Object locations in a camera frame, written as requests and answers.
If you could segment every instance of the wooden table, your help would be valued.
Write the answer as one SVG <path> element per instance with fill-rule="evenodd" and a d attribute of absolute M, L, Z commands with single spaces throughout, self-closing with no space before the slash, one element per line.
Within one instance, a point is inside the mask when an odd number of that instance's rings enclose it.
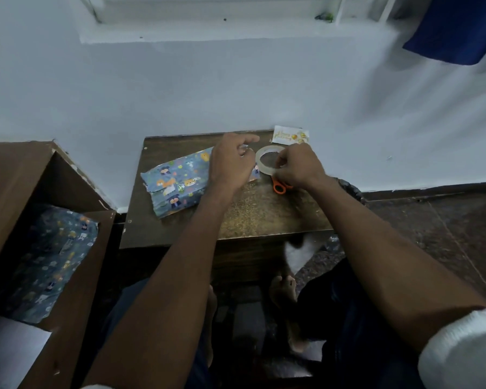
<path fill-rule="evenodd" d="M 272 130 L 251 131 L 259 135 L 254 151 L 272 144 Z M 169 246 L 194 214 L 195 207 L 163 219 L 153 212 L 151 197 L 140 173 L 164 162 L 214 146 L 222 134 L 148 137 L 144 140 L 121 249 Z M 301 190 L 278 195 L 270 176 L 248 183 L 235 197 L 221 226 L 214 257 L 214 279 L 258 280 L 264 274 L 284 269 L 286 239 L 305 232 L 332 227 L 317 203 Z"/>

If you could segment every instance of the tape roll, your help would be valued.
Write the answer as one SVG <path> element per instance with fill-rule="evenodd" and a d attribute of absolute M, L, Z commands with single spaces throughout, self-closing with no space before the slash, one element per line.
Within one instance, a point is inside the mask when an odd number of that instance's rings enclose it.
<path fill-rule="evenodd" d="M 276 171 L 275 168 L 270 168 L 269 166 L 263 165 L 261 162 L 261 157 L 265 155 L 266 153 L 280 153 L 283 151 L 285 148 L 283 146 L 265 146 L 262 147 L 261 149 L 258 150 L 258 152 L 255 154 L 255 161 L 258 164 L 259 171 L 261 173 L 264 173 L 265 175 L 268 176 L 273 176 L 274 172 Z"/>

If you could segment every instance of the orange scissors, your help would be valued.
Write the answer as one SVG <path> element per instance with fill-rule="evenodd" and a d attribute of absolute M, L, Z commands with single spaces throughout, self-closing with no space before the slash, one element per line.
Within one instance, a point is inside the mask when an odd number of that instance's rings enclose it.
<path fill-rule="evenodd" d="M 283 195 L 287 190 L 291 190 L 293 187 L 287 183 L 280 182 L 274 176 L 272 176 L 272 182 L 274 183 L 273 189 L 276 194 Z"/>

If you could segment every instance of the table top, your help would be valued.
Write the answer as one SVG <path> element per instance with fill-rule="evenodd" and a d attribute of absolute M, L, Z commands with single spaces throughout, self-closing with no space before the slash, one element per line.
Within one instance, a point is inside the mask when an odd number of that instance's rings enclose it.
<path fill-rule="evenodd" d="M 275 144 L 271 143 L 272 130 L 248 132 L 260 137 L 259 142 L 249 145 L 254 151 Z M 177 239 L 195 207 L 158 219 L 140 173 L 212 147 L 222 135 L 157 136 L 144 140 L 120 248 L 170 245 Z M 272 190 L 271 177 L 261 174 L 260 179 L 245 185 L 235 196 L 225 214 L 219 240 L 330 229 L 331 224 L 308 193 L 294 190 L 278 195 Z"/>

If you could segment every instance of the gift box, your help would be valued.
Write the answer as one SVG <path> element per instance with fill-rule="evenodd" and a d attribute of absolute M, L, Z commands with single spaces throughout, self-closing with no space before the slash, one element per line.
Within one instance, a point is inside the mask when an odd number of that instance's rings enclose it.
<path fill-rule="evenodd" d="M 141 173 L 151 195 L 153 210 L 162 218 L 200 202 L 209 180 L 212 147 L 160 164 Z M 249 181 L 259 178 L 257 165 Z"/>

